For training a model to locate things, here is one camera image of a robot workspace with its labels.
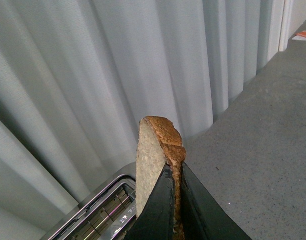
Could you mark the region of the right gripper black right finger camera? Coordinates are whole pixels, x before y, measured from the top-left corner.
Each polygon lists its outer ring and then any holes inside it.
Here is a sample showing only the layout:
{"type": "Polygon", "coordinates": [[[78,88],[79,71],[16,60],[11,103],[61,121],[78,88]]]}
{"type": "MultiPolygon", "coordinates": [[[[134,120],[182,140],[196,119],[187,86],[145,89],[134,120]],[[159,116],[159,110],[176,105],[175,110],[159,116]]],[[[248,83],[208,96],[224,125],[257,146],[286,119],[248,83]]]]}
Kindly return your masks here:
{"type": "Polygon", "coordinates": [[[181,219],[187,240],[249,240],[195,174],[182,165],[181,219]]]}

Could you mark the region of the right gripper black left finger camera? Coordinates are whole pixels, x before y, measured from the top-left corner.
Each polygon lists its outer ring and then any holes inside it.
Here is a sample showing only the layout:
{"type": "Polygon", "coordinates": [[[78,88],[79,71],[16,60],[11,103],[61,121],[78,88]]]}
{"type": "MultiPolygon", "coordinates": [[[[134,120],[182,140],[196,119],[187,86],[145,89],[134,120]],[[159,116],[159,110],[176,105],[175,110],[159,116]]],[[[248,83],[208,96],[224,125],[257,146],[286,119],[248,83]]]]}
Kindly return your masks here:
{"type": "Polygon", "coordinates": [[[173,238],[175,187],[166,164],[140,216],[127,232],[126,240],[171,240],[173,238]]]}

